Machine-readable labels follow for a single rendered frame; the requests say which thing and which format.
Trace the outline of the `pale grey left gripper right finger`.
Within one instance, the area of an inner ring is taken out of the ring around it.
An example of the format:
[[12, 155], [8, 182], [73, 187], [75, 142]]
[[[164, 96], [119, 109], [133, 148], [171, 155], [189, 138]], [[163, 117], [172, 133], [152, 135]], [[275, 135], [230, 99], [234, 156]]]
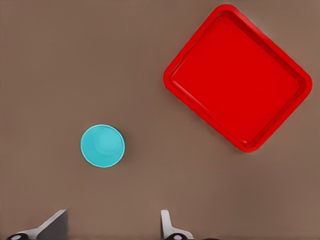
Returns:
[[160, 211], [160, 237], [161, 240], [193, 240], [191, 232], [173, 227], [170, 213], [163, 209]]

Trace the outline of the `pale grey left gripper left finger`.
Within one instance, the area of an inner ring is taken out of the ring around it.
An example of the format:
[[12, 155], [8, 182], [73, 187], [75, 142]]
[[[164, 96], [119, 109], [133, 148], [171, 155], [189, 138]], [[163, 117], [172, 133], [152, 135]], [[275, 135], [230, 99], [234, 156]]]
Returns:
[[40, 226], [8, 236], [5, 240], [65, 240], [68, 235], [69, 214], [61, 209]]

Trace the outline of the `turquoise cup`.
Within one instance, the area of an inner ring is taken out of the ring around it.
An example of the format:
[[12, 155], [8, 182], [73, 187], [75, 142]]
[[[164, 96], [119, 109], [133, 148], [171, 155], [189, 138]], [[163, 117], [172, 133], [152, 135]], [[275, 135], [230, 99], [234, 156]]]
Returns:
[[98, 124], [89, 127], [80, 140], [84, 159], [98, 168], [116, 165], [124, 156], [125, 140], [113, 126]]

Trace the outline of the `red square tray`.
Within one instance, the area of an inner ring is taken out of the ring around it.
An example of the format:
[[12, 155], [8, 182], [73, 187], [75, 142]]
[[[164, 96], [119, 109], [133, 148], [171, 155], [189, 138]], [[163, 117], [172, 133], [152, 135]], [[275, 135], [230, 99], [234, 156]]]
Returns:
[[245, 153], [312, 90], [311, 77], [244, 14], [216, 7], [164, 71], [166, 88]]

